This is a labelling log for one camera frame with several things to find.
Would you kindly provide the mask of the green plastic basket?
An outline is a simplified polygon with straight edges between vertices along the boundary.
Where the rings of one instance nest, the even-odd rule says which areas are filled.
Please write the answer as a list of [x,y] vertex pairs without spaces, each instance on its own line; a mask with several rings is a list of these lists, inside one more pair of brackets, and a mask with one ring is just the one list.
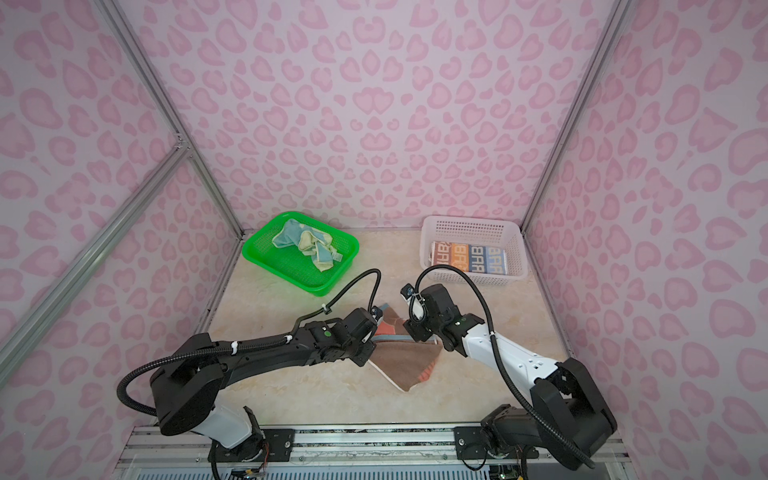
[[[311,255],[305,255],[293,241],[288,240],[287,228],[292,231],[293,224],[297,225],[295,231],[298,233],[312,229],[329,236],[328,251],[331,252],[333,248],[340,259],[333,260],[329,269],[321,271]],[[359,241],[349,233],[300,212],[284,212],[244,243],[242,255],[251,263],[296,287],[315,296],[324,296],[349,270],[359,249]]]

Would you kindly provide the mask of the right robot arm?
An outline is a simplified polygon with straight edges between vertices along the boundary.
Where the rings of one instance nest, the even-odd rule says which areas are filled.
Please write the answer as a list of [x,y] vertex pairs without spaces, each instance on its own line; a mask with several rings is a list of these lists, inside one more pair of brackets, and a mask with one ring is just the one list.
[[441,284],[423,290],[407,284],[401,295],[413,340],[437,337],[446,351],[495,370],[515,400],[481,420],[472,452],[504,458],[539,448],[569,470],[594,467],[592,457],[616,432],[617,421],[580,361],[557,361],[505,338],[487,302],[480,303],[482,315],[463,313]]

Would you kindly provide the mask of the red brown towel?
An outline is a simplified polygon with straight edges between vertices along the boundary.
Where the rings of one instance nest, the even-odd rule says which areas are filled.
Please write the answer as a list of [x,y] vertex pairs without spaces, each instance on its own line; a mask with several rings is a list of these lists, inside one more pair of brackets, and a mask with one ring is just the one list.
[[405,329],[405,320],[388,304],[373,338],[376,345],[368,362],[395,388],[408,392],[429,380],[443,350],[436,337],[417,342]]

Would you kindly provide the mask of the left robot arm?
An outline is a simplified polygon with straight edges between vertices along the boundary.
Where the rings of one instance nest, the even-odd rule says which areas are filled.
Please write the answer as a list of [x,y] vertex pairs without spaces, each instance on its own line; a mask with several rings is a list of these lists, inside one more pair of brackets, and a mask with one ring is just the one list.
[[292,367],[350,360],[362,367],[375,350],[373,336],[383,312],[357,308],[343,319],[313,321],[294,333],[243,342],[213,341],[198,334],[157,367],[150,378],[160,432],[193,432],[225,449],[260,443],[263,434],[253,412],[217,399],[219,392],[257,375]]

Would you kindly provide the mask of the orange blue patterned towel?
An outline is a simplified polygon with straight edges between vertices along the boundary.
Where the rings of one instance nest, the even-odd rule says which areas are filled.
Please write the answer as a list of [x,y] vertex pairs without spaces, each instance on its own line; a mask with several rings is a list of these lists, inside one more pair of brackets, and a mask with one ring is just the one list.
[[506,253],[499,247],[435,241],[430,246],[431,265],[450,265],[465,273],[508,274]]

